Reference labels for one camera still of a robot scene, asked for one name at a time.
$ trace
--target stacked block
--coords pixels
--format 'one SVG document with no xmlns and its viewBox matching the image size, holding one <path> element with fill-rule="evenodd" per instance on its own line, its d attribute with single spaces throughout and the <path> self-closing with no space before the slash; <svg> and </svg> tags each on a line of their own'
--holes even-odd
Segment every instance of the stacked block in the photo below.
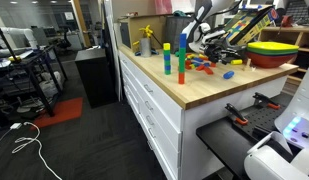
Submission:
<svg viewBox="0 0 309 180">
<path fill-rule="evenodd" d="M 166 75 L 171 74 L 171 45 L 170 43 L 164 43 L 164 72 Z"/>
<path fill-rule="evenodd" d="M 178 83 L 185 83 L 186 34 L 180 34 Z"/>
</svg>

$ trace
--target cabinet drawer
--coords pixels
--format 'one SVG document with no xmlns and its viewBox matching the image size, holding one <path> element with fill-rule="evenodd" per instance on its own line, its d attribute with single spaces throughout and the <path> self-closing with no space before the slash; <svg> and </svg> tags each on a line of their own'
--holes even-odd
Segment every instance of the cabinet drawer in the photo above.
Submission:
<svg viewBox="0 0 309 180">
<path fill-rule="evenodd" d="M 178 174 L 178 168 L 180 167 L 180 151 L 175 149 L 173 144 L 175 142 L 171 142 L 170 138 L 167 137 L 166 133 L 162 130 L 162 127 L 157 123 L 156 119 L 149 112 L 145 104 L 140 106 L 141 113 L 140 115 L 146 121 L 148 125 L 148 132 L 154 141 L 157 143 L 159 149 L 162 151 L 165 159 L 170 165 L 174 175 Z"/>
<path fill-rule="evenodd" d="M 182 141 L 182 133 L 171 123 L 169 117 L 165 115 L 164 112 L 157 106 L 157 104 L 151 100 L 151 98 L 146 95 L 146 93 L 141 89 L 139 91 L 140 99 L 139 99 L 139 106 L 140 112 L 147 113 L 150 112 L 150 115 L 156 119 L 156 122 L 160 125 L 163 132 L 169 138 L 171 144 L 173 145 L 174 149 L 179 152 L 181 151 L 181 141 Z"/>
<path fill-rule="evenodd" d="M 145 134 L 145 136 L 148 140 L 148 145 L 149 145 L 150 149 L 155 153 L 155 156 L 156 156 L 158 162 L 160 163 L 166 178 L 169 179 L 169 180 L 176 180 L 177 176 L 174 176 L 173 171 L 171 170 L 170 166 L 168 165 L 166 159 L 164 158 L 162 151 L 159 149 L 157 143 L 155 142 L 155 140 L 149 134 L 149 131 L 148 131 L 149 127 L 145 123 L 142 116 L 140 116 L 140 114 L 138 114 L 136 116 L 137 116 L 137 119 L 139 119 L 140 125 L 141 125 L 141 127 L 144 131 L 144 134 Z"/>
<path fill-rule="evenodd" d="M 141 89 L 143 89 L 152 101 L 158 104 L 168 117 L 168 120 L 180 131 L 182 108 L 136 66 L 134 75 L 137 77 Z"/>
<path fill-rule="evenodd" d="M 125 56 L 121 51 L 119 52 L 121 64 L 124 64 L 131 72 L 134 72 L 135 65 L 134 63 Z"/>
<path fill-rule="evenodd" d="M 124 91 L 125 91 L 125 95 L 126 95 L 126 98 L 128 100 L 128 103 L 130 104 L 130 106 L 132 107 L 132 110 L 134 111 L 134 114 L 138 114 L 139 113 L 139 104 L 137 102 L 135 102 L 135 98 L 131 94 L 128 86 L 124 86 Z"/>
</svg>

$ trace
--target black floor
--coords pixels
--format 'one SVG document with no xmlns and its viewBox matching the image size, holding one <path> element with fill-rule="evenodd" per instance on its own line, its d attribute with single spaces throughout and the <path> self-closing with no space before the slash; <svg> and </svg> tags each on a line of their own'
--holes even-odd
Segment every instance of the black floor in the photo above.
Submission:
<svg viewBox="0 0 309 180">
<path fill-rule="evenodd" d="M 166 179 L 146 137 L 126 103 L 91 109 L 74 61 L 64 62 L 69 80 L 60 100 L 83 97 L 81 118 L 42 128 L 42 156 L 63 179 Z M 53 180 L 32 143 L 17 154 L 19 137 L 34 137 L 29 127 L 11 131 L 0 143 L 0 180 Z"/>
</svg>

